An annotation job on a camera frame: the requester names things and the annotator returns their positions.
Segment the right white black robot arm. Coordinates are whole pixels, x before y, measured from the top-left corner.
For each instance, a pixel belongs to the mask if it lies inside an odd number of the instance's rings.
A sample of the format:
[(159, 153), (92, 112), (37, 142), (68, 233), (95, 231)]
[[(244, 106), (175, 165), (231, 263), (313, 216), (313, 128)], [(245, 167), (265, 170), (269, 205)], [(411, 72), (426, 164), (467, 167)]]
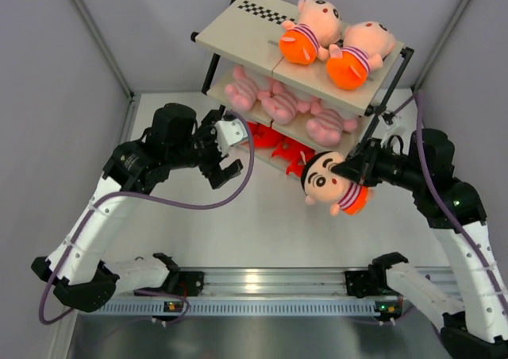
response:
[(446, 133), (417, 129), (406, 154), (372, 138), (331, 171), (365, 187), (389, 183), (408, 190), (445, 252), (460, 295), (444, 293), (399, 253), (372, 261), (372, 287), (408, 299), (432, 323), (450, 357), (505, 358), (507, 287), (479, 193), (454, 176), (454, 152)]

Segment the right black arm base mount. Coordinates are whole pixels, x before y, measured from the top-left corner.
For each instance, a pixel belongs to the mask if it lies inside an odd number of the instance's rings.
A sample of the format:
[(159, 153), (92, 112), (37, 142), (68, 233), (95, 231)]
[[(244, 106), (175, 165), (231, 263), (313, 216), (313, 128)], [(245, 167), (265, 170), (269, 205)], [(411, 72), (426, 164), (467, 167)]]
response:
[(382, 285), (377, 275), (368, 270), (345, 271), (344, 280), (347, 294), (358, 299), (388, 295), (391, 292)]

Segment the red whale plush rightmost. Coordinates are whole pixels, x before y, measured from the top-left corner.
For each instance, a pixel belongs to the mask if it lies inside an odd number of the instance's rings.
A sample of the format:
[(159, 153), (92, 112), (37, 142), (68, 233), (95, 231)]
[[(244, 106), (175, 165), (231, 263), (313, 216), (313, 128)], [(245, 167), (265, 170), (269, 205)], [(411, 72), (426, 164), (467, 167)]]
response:
[(298, 155), (295, 155), (286, 168), (286, 175), (300, 178), (307, 161), (314, 156), (314, 150), (307, 152), (301, 151)]

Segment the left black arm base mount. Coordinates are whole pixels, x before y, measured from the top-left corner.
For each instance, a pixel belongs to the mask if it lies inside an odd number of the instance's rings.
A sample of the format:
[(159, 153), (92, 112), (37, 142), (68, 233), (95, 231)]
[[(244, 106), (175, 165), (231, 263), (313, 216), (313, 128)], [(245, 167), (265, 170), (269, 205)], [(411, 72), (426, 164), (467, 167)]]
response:
[(136, 290), (136, 295), (176, 295), (186, 298), (201, 294), (204, 288), (205, 273), (202, 271), (173, 271), (167, 279), (156, 288)]

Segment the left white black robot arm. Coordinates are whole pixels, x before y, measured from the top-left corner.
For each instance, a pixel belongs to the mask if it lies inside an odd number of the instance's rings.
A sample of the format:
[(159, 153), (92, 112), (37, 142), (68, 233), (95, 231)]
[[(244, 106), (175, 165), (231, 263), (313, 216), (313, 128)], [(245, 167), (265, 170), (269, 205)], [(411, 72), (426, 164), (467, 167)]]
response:
[(48, 256), (34, 259), (31, 269), (46, 283), (44, 294), (83, 312), (131, 291), (182, 295), (179, 266), (168, 255), (152, 253), (121, 263), (107, 263), (103, 255), (139, 202), (153, 200), (154, 188), (174, 170), (197, 168), (213, 189), (239, 176), (240, 160), (226, 168), (221, 162), (248, 138), (247, 122), (223, 106), (201, 122), (183, 104), (157, 109), (140, 138), (114, 149), (87, 207), (62, 243)]

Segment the pink striped frog plush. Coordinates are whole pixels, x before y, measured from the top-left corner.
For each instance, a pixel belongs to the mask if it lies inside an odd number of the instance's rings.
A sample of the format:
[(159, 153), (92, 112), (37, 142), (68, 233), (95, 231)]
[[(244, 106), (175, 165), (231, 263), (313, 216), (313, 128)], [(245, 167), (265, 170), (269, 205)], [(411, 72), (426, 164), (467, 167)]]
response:
[(306, 132), (317, 144), (337, 145), (343, 133), (352, 133), (358, 127), (360, 116), (347, 110), (336, 110), (332, 103), (318, 100), (310, 105), (312, 117), (306, 122)]
[(299, 113), (305, 113), (318, 99), (298, 88), (275, 81), (271, 94), (260, 100), (261, 106), (278, 125), (286, 125)]
[(249, 111), (257, 100), (271, 96), (272, 78), (242, 65), (233, 69), (233, 81), (225, 86), (224, 93), (233, 109)]

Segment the boy doll black hair back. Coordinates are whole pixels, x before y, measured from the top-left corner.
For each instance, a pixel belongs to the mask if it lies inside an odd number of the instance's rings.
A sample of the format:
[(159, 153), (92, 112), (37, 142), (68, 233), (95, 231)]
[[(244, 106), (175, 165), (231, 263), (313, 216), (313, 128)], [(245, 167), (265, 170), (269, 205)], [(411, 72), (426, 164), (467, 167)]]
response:
[(283, 57), (301, 65), (329, 58), (329, 46), (341, 38), (341, 14), (326, 0), (299, 0), (298, 18), (282, 23), (285, 33), (279, 39)]

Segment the beige three-tier shelf black frame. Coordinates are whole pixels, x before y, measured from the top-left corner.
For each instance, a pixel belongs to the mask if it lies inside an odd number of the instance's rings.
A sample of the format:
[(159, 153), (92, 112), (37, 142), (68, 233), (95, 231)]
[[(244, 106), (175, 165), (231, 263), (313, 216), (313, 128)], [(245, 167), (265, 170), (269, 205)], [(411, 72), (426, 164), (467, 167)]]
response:
[(218, 61), (224, 58), (316, 95), (334, 110), (346, 110), (360, 116), (358, 128), (345, 133), (333, 146), (346, 155), (373, 134), (379, 122), (377, 115), (385, 110), (414, 51), (401, 41), (396, 42), (383, 67), (372, 72), (362, 87), (344, 91), (329, 80), (324, 62), (316, 61), (304, 67), (283, 58), (278, 47), (283, 35), (281, 24), (293, 20), (297, 13), (296, 5), (282, 0), (232, 0), (203, 31), (191, 36), (194, 42), (214, 54), (202, 92), (222, 105), (229, 105), (224, 89), (233, 81), (233, 72), (227, 71), (220, 79), (214, 78)]

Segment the aluminium rail base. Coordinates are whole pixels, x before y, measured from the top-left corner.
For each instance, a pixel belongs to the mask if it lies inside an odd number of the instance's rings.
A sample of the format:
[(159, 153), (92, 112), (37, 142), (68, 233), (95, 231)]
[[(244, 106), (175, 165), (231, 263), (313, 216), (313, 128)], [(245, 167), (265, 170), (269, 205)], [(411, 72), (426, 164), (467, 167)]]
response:
[(182, 268), (205, 273), (204, 288), (191, 298), (353, 297), (346, 292), (344, 272), (368, 268)]

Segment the red whale plush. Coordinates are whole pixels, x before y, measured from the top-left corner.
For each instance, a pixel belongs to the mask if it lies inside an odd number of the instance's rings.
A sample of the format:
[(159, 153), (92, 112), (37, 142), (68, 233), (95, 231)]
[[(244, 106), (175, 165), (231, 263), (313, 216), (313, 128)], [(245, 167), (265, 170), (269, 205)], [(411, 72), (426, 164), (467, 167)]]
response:
[(314, 150), (307, 152), (301, 151), (298, 155), (295, 155), (286, 168), (286, 175), (300, 178), (307, 161), (314, 156)]
[(285, 138), (270, 126), (254, 122), (249, 122), (248, 126), (253, 135), (255, 149), (273, 149)]
[(292, 162), (301, 158), (301, 153), (306, 151), (306, 146), (300, 142), (285, 137), (275, 147), (271, 157), (280, 157), (283, 160)]

